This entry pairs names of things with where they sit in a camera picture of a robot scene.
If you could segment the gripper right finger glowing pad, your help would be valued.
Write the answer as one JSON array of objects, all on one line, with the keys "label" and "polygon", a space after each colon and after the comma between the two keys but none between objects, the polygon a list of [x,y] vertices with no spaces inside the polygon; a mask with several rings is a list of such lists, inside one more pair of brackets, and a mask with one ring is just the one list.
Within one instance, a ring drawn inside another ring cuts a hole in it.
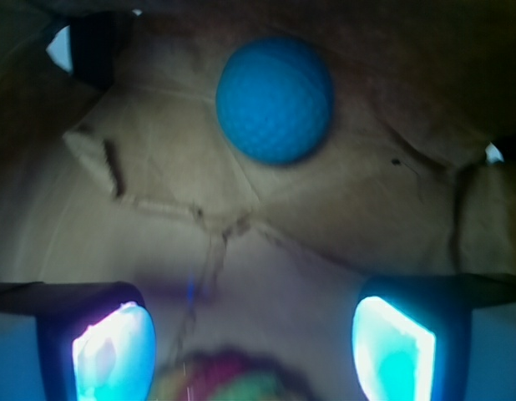
[{"label": "gripper right finger glowing pad", "polygon": [[373,277],[352,356],[369,400],[516,400],[516,276]]}]

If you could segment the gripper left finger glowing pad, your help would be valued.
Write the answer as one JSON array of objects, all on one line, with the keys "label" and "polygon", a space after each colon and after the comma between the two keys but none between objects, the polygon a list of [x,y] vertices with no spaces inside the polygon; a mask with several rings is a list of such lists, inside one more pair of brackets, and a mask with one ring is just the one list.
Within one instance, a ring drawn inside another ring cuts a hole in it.
[{"label": "gripper left finger glowing pad", "polygon": [[0,283],[0,400],[146,400],[155,359],[129,283]]}]

